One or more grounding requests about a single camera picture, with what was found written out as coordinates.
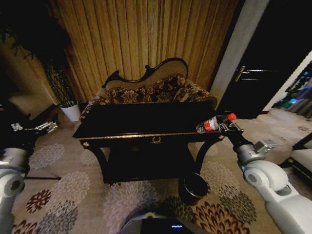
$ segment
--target door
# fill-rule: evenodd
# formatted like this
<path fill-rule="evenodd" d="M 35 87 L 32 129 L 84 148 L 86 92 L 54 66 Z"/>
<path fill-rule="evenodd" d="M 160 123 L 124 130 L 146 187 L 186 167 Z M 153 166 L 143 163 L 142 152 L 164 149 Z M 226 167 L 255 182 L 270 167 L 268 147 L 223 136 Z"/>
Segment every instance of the door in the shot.
<path fill-rule="evenodd" d="M 312 1 L 272 0 L 218 112 L 256 118 L 312 49 Z"/>

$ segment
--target floral upholstery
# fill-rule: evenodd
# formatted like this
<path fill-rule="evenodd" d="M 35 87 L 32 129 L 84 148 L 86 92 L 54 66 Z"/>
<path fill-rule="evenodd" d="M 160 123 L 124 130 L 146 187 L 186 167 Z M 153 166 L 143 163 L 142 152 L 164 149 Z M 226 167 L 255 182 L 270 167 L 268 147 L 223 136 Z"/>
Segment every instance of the floral upholstery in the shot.
<path fill-rule="evenodd" d="M 158 80 L 153 85 L 142 85 L 136 89 L 113 87 L 101 89 L 84 109 L 80 120 L 86 118 L 93 105 L 123 104 L 137 102 L 212 102 L 216 106 L 216 98 L 208 91 L 187 80 L 182 74 L 168 76 Z"/>
<path fill-rule="evenodd" d="M 108 90 L 108 96 L 113 104 L 145 102 L 145 94 L 145 86 L 141 86 L 134 90 L 122 87 Z"/>
<path fill-rule="evenodd" d="M 175 102 L 196 102 L 212 101 L 213 108 L 216 107 L 216 98 L 210 93 L 190 80 L 186 80 L 185 85 L 178 90 L 173 101 Z"/>

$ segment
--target plastic bottle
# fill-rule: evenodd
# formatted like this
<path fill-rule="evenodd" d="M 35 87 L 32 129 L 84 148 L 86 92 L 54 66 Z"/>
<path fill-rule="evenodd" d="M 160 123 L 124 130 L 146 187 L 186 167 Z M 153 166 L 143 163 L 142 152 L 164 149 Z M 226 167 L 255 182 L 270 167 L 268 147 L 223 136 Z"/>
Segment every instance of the plastic bottle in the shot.
<path fill-rule="evenodd" d="M 196 126 L 196 131 L 198 133 L 206 133 L 215 131 L 218 129 L 218 126 L 221 123 L 227 123 L 229 121 L 232 121 L 236 119 L 236 115 L 234 113 L 230 113 L 227 116 L 215 116 L 213 118 L 210 118 L 209 120 L 205 122 L 201 122 Z"/>

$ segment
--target floral carpet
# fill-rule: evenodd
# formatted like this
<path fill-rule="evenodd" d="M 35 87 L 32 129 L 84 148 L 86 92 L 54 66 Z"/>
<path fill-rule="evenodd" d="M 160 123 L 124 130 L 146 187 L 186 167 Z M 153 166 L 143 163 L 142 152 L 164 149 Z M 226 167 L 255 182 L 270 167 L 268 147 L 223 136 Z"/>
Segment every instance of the floral carpet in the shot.
<path fill-rule="evenodd" d="M 13 208 L 12 233 L 116 234 L 129 219 L 146 212 L 179 217 L 213 234 L 279 233 L 261 196 L 244 181 L 227 138 L 205 156 L 201 175 L 208 194 L 197 205 L 187 206 L 178 196 L 177 179 L 103 184 L 96 158 L 72 138 L 77 123 L 63 114 L 60 122 L 55 132 L 38 140 L 29 176 L 61 176 L 61 180 L 25 181 Z M 236 123 L 250 141 L 271 139 L 278 144 L 267 155 L 275 163 L 286 159 L 292 145 L 312 131 L 311 122 L 303 117 L 276 109 Z M 201 144 L 189 144 L 194 157 Z M 291 170 L 287 173 L 295 188 L 311 199 L 312 190 Z"/>

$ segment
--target console table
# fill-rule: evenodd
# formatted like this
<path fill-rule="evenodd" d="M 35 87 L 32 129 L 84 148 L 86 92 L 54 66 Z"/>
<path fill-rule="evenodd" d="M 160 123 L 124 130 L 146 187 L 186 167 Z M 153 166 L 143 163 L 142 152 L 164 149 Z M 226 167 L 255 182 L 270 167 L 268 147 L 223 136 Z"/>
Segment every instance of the console table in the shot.
<path fill-rule="evenodd" d="M 199 173 L 207 150 L 223 139 L 196 132 L 215 115 L 210 101 L 97 105 L 73 137 L 97 157 L 104 183 L 179 178 Z M 194 160 L 188 143 L 202 141 Z M 108 161 L 101 147 L 110 147 Z"/>

